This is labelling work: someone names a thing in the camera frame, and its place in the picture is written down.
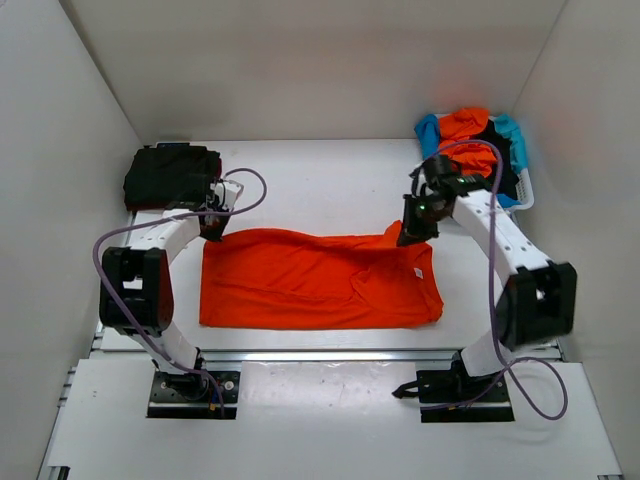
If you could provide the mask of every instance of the orange cloth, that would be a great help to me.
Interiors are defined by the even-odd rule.
[[[486,108],[462,108],[439,118],[440,148],[481,133],[487,128],[488,121],[489,110]],[[495,155],[485,145],[460,145],[442,153],[458,163],[464,175],[479,173],[486,178],[491,175],[491,166],[496,163]]]
[[[322,330],[411,328],[442,314],[431,247],[384,235],[313,237],[244,230],[207,242],[200,324]]]

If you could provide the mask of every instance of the white wall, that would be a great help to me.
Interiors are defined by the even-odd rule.
[[[63,0],[145,142],[413,138],[510,110],[564,0]]]
[[[139,146],[55,0],[0,1],[0,478],[35,478]]]
[[[571,342],[627,478],[640,478],[639,21],[637,0],[569,0],[514,111],[536,195],[521,218],[578,270]]]

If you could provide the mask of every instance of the purple cable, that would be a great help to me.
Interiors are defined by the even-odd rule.
[[[485,396],[489,392],[489,390],[491,390],[493,386],[496,383],[498,383],[498,381],[502,377],[504,377],[504,375],[507,372],[509,372],[511,379],[513,380],[513,383],[515,383],[515,385],[518,387],[518,390],[520,390],[520,393],[522,393],[522,396],[525,398],[525,400],[527,400],[531,408],[533,408],[533,410],[538,415],[540,415],[542,418],[546,420],[559,420],[562,417],[564,417],[565,413],[567,413],[567,408],[569,407],[569,394],[567,392],[567,387],[564,383],[564,380],[562,380],[562,377],[560,376],[560,373],[558,372],[558,370],[556,370],[556,368],[546,360],[543,360],[541,358],[536,358],[536,357],[520,357],[520,358],[516,358],[515,360],[512,360],[511,362],[507,362],[504,356],[502,355],[502,352],[500,351],[500,339],[496,334],[496,325],[495,325],[496,324],[496,305],[495,305],[495,289],[493,285],[493,275],[494,275],[495,264],[496,264],[496,195],[498,193],[498,187],[500,186],[500,180],[502,180],[502,170],[503,170],[503,160],[502,160],[502,155],[500,155],[500,151],[496,148],[495,145],[489,142],[485,142],[484,140],[460,140],[458,142],[451,143],[445,147],[439,148],[437,152],[435,152],[433,155],[426,158],[425,160],[428,160],[429,158],[434,157],[435,155],[439,155],[440,153],[442,153],[445,150],[448,150],[451,147],[457,147],[458,145],[468,145],[468,144],[479,144],[479,145],[488,146],[489,148],[491,148],[491,151],[495,155],[496,160],[498,162],[497,168],[496,168],[496,176],[493,181],[493,186],[491,187],[491,201],[490,201],[490,205],[491,205],[490,217],[491,218],[489,223],[489,316],[491,318],[491,336],[493,339],[493,348],[496,352],[496,356],[498,357],[498,360],[500,360],[500,363],[504,366],[504,368],[496,374],[496,376],[491,381],[491,384],[487,386],[487,388],[485,388],[480,394],[478,394],[476,397],[472,398],[471,400],[465,400],[463,402],[456,402],[456,403],[447,403],[443,405],[434,405],[434,406],[422,407],[422,408],[424,410],[441,410],[445,408],[455,408],[455,407],[471,405],[472,403],[475,403],[476,401],[480,400],[483,396]],[[513,373],[513,370],[511,370],[511,367],[513,367],[515,364],[522,363],[522,362],[539,362],[543,364],[545,367],[547,367],[549,370],[551,370],[551,372],[556,376],[556,378],[558,379],[558,383],[560,384],[560,388],[562,389],[562,408],[560,409],[560,413],[558,413],[557,415],[548,415],[544,413],[542,410],[540,410],[540,408],[535,404],[531,396],[527,393],[525,388],[520,383],[520,380],[518,380],[515,373]]]
[[[195,369],[195,368],[189,368],[189,367],[185,367],[184,365],[180,365],[179,363],[175,362],[171,357],[169,357],[167,352],[165,352],[162,348],[160,348],[158,345],[156,345],[156,343],[151,339],[151,337],[144,331],[144,328],[142,328],[142,325],[140,325],[138,320],[136,320],[135,315],[131,312],[131,310],[129,310],[129,307],[127,307],[127,304],[124,303],[124,301],[122,300],[122,297],[120,297],[120,295],[118,294],[116,289],[113,288],[113,285],[109,281],[109,278],[107,277],[107,274],[105,273],[104,269],[102,268],[102,265],[100,264],[100,246],[107,239],[109,239],[109,238],[111,238],[111,237],[113,237],[115,235],[120,235],[120,234],[126,233],[126,232],[132,232],[134,230],[140,230],[141,228],[155,227],[157,225],[162,225],[162,224],[165,224],[165,223],[172,222],[173,220],[181,220],[183,218],[188,218],[188,217],[206,217],[208,215],[215,215],[217,217],[231,217],[233,215],[239,215],[241,213],[248,212],[249,210],[253,210],[258,205],[260,205],[264,201],[265,197],[267,196],[267,182],[265,181],[264,177],[262,177],[262,175],[260,175],[258,172],[256,172],[255,170],[253,170],[251,168],[235,168],[233,170],[229,170],[226,173],[225,178],[227,176],[233,174],[233,173],[238,173],[238,172],[251,173],[251,174],[255,175],[258,178],[258,180],[260,180],[260,183],[262,183],[262,195],[260,196],[260,198],[256,202],[254,202],[253,204],[249,205],[248,207],[244,207],[244,208],[241,208],[239,210],[234,210],[234,211],[231,211],[231,212],[188,212],[188,213],[181,213],[180,215],[175,215],[173,217],[167,217],[167,218],[161,218],[159,220],[154,220],[152,222],[146,222],[146,223],[141,223],[139,225],[130,225],[128,227],[116,228],[115,230],[111,230],[110,232],[107,232],[104,235],[102,235],[100,238],[98,238],[96,243],[93,245],[93,252],[92,252],[93,265],[94,265],[96,271],[98,272],[98,276],[100,277],[100,280],[102,281],[102,284],[106,288],[107,292],[109,292],[109,295],[111,295],[111,298],[113,298],[113,301],[116,303],[118,308],[120,308],[120,310],[122,310],[122,313],[127,318],[127,320],[129,320],[129,322],[131,323],[133,328],[136,329],[136,331],[138,332],[140,337],[145,341],[145,343],[147,345],[149,345],[151,350],[153,350],[155,353],[160,355],[162,358],[164,358],[167,362],[169,362],[172,366],[174,366],[178,370],[181,370],[181,371],[183,371],[185,373],[201,375],[203,377],[203,379],[206,379],[212,385],[213,389],[215,390],[216,394],[218,395],[218,399],[220,401],[220,412],[221,412],[221,416],[223,418],[224,418],[224,403],[223,403],[223,400],[222,400],[222,391],[220,390],[220,386],[218,385],[218,382],[216,382],[215,378],[213,378],[213,376],[206,370],[198,370],[198,369]]]

